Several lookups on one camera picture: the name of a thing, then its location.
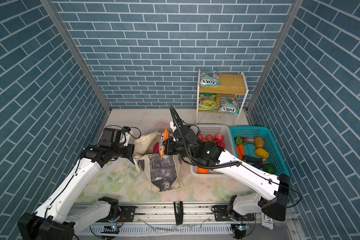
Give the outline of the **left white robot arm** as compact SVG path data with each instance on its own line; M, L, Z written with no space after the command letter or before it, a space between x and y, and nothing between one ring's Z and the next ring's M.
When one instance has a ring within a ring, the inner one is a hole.
M76 199L88 182L107 163L119 158L131 159L131 127L111 125L104 128L101 139L82 151L71 172L60 186L32 214L24 213L18 228L24 240L74 240L77 234L98 220L117 223L123 214L119 201L101 197L90 207L69 216Z

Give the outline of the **brown potato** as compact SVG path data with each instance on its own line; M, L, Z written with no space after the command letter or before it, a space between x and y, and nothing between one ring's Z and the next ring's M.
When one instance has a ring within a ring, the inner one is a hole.
M265 141L262 137L258 136L254 138L256 148L263 149L265 147Z

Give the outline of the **purple eggplant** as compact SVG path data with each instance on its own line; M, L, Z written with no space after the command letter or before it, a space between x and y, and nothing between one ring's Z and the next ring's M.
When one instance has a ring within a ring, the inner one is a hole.
M253 143L255 140L253 138L242 137L242 141L243 141L243 143L247 143L247 142Z

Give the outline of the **pink dragon fruit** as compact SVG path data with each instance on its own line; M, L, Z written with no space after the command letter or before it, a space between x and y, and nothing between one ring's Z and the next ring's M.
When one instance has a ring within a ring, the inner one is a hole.
M154 153L154 154L159 154L159 153L160 153L160 144L159 144L159 143L156 143L156 144L153 146L153 153Z

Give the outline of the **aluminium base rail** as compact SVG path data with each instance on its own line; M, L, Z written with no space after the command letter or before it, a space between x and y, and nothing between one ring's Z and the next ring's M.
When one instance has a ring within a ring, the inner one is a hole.
M94 205L75 204L64 223L73 222L77 236L153 237L153 236L216 236L240 238L253 230L287 230L287 237L298 239L297 218L289 211L284 222L263 217L261 213L245 217L230 217L225 203L159 203L122 204L118 217L108 221L108 207L104 202Z

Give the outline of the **orange Fox's candy bag top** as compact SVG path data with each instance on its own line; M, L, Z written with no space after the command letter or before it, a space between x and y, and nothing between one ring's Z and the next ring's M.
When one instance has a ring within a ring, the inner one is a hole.
M168 139L169 139L169 133L168 133L168 129L165 129L164 132L161 135L160 138L160 147L159 147L159 151L160 151L160 157L163 158L164 155L167 152L167 145L168 145Z

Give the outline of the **dark cucumber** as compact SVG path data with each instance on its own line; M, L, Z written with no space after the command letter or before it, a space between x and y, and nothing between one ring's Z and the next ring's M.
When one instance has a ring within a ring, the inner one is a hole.
M255 157L251 157L251 156L243 156L243 161L245 161L246 163L256 164L256 163L261 163L264 160L261 158L255 158Z

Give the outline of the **black rail clamp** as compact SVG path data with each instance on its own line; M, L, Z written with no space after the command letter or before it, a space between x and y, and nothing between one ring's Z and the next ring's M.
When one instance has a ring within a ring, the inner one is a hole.
M184 220L184 204L182 201L174 202L174 215L176 226L182 225Z

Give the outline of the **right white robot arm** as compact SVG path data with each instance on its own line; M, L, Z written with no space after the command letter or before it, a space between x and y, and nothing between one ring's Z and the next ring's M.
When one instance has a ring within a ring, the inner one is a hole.
M173 130L173 137L167 131L161 135L162 156L188 158L198 168L225 174L255 190L255 194L250 196L231 197L227 207L230 218L262 212L276 221L285 221L287 209L290 208L289 193L293 191L289 186L289 176L272 175L257 169L214 142L202 142L189 127L174 127Z

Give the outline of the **green avocado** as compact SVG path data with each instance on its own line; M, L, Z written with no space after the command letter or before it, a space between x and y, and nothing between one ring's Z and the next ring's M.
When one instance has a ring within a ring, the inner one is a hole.
M277 173L276 167L271 163L265 163L265 165L262 167L262 170L272 175L275 175Z

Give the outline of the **orange tangerine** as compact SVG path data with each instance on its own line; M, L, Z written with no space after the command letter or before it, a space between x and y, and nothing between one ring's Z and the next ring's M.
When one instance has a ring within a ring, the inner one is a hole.
M208 173L209 173L209 170L198 168L198 174L208 174Z

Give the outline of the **white blue box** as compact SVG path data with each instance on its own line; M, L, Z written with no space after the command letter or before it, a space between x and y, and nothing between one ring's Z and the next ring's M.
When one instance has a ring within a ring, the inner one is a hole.
M264 213L261 213L261 226L267 230L273 230L274 229L274 225L273 225L273 219L267 215L265 215Z

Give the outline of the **cream canvas tote bag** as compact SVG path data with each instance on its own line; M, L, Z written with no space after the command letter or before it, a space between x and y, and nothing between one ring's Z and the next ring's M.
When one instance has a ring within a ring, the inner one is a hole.
M153 153L153 146L160 143L161 134L154 132L134 141L133 162L139 173L147 178L153 194L176 190L180 185L182 160L178 155L163 158Z

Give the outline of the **white wooden two-tier shelf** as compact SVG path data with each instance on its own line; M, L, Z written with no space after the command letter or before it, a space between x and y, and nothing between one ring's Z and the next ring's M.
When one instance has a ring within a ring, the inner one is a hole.
M220 106L220 97L231 97L238 100L239 111L238 114L226 113L226 115L236 117L236 121L233 126L237 126L240 122L240 117L244 112L244 105L247 100L249 93L249 87L244 72L241 72L239 75L234 74L220 74L220 85L205 87L200 86L201 79L201 70L198 72L198 86L197 86L197 109L196 109L196 123L200 123L201 118L204 117L206 113L210 114L224 114L216 111L206 111L199 109L200 107L200 94L210 93L216 94L216 105L217 108Z

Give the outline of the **green yellow candy bag lower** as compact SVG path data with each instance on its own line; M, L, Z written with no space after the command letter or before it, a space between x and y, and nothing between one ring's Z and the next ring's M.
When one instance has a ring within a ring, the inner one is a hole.
M199 111L213 112L217 110L217 94L200 93L199 95Z

